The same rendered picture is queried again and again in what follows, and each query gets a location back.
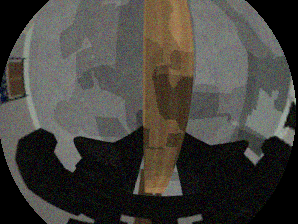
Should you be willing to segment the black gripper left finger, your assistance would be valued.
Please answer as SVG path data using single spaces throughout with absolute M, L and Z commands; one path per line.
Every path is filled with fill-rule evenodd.
M 126 186 L 125 193 L 134 193 L 134 185 L 137 183 L 140 164 L 144 157 L 144 127 L 137 128 L 116 143 L 82 136 L 74 137 L 73 143 L 81 159 L 84 156 L 86 159 L 116 167 L 122 183 Z

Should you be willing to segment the wooden post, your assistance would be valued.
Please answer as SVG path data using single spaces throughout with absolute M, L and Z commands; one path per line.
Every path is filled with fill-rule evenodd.
M 153 193 L 145 192 L 144 169 L 141 169 L 141 181 L 138 183 L 138 193 L 140 196 L 153 196 Z M 154 196 L 161 196 L 161 193 L 156 193 Z M 134 224 L 150 224 L 150 218 L 134 218 Z

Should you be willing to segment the wooden side rail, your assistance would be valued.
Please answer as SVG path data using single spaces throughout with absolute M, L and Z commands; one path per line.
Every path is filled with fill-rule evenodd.
M 194 47 L 188 0 L 144 0 L 144 181 L 164 193 L 184 143 Z

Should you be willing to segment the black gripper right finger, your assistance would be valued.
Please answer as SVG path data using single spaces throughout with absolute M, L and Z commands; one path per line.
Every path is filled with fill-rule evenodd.
M 245 153 L 249 140 L 231 141 L 231 143 L 223 143 L 209 145 L 194 136 L 190 136 L 185 132 L 184 143 L 180 155 L 177 159 L 178 177 L 182 188 L 182 194 L 194 194 L 197 184 L 213 167 L 214 163 L 222 157 L 231 157 L 238 155 L 239 152 Z

